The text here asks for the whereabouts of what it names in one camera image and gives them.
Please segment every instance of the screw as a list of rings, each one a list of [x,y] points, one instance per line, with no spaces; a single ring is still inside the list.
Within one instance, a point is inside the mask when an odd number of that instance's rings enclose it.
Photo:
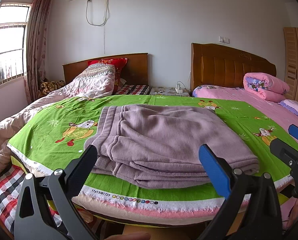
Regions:
[[[32,179],[32,177],[33,177],[33,174],[32,173],[28,173],[25,178],[26,179]]]
[[[233,173],[236,174],[236,175],[241,175],[242,174],[242,170],[238,169],[238,168],[235,168],[233,170]]]
[[[59,176],[62,173],[63,173],[63,170],[62,169],[56,169],[53,174],[56,175],[56,176]]]
[[[265,177],[266,179],[270,179],[270,178],[271,178],[271,175],[270,175],[268,172],[265,172],[265,173],[264,173],[264,177]]]

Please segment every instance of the pink folded blanket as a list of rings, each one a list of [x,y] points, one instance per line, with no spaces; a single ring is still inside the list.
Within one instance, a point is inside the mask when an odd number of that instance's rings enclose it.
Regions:
[[[144,188],[182,188],[210,181],[198,156],[205,143],[232,168],[247,174],[259,169],[241,138],[213,110],[202,107],[104,107],[97,133],[84,147],[97,148],[94,173]]]
[[[250,79],[257,81],[255,82],[255,86],[257,86],[257,83],[260,83],[261,86],[253,89],[253,84],[250,86]],[[284,94],[289,92],[289,85],[286,82],[261,72],[246,73],[243,77],[243,86],[246,91],[257,95],[264,100],[276,103],[285,100],[286,98],[284,97]]]

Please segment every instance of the wooden headboard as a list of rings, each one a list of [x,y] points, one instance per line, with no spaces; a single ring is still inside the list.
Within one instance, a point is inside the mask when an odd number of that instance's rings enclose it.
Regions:
[[[130,85],[148,85],[148,53],[98,57],[63,65],[66,84],[69,84],[76,76],[81,74],[88,67],[89,60],[122,57],[128,58],[128,63],[122,69],[120,77],[125,79],[127,84]]]
[[[274,64],[243,50],[212,43],[191,45],[191,91],[204,84],[243,87],[243,77],[249,72],[277,74]]]

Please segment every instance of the plaid bed sheet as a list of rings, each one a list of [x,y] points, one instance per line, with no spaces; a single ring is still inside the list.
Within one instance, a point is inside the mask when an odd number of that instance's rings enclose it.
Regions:
[[[148,85],[124,85],[115,95],[148,95]]]
[[[24,171],[15,165],[0,175],[0,219],[13,235],[15,212],[24,176]],[[52,209],[50,212],[59,230],[67,234],[60,216]]]

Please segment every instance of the window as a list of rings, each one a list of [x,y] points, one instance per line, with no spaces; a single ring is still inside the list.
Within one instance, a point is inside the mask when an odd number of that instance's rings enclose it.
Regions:
[[[0,4],[0,85],[23,76],[26,27],[31,5]]]

